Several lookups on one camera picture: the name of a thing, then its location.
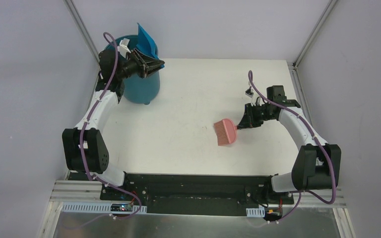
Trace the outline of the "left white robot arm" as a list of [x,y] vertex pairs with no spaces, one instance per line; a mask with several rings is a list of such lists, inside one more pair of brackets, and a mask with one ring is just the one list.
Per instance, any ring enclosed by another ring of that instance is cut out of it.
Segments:
[[126,60],[116,50],[99,53],[99,79],[90,107],[74,128],[62,133],[67,168],[84,173],[91,180],[100,179],[114,185],[112,193],[118,200],[131,196],[131,186],[124,182],[125,173],[109,162],[109,151],[102,136],[110,114],[124,93],[124,80],[137,76],[146,79],[164,66],[164,61],[147,56],[138,49],[126,52]]

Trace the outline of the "blue plastic dustpan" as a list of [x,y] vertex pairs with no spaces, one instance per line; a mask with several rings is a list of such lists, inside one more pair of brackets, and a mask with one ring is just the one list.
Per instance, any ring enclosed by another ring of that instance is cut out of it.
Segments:
[[138,34],[136,48],[146,56],[159,59],[158,48],[153,38],[137,23]]

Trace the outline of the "pink hand brush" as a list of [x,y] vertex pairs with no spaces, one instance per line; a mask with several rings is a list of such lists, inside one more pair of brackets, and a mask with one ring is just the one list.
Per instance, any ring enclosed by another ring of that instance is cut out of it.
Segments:
[[222,119],[213,124],[218,146],[233,144],[237,139],[237,127],[230,119]]

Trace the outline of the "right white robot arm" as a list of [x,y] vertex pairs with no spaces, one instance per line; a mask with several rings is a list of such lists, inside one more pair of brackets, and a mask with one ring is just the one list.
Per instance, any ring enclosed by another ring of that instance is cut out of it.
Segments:
[[267,99],[260,104],[245,104],[237,129],[260,127],[265,121],[277,120],[289,132],[299,149],[291,172],[274,175],[262,189],[268,203],[280,199],[282,192],[333,189],[338,185],[341,149],[319,136],[306,121],[300,104],[288,99],[283,86],[267,88]]

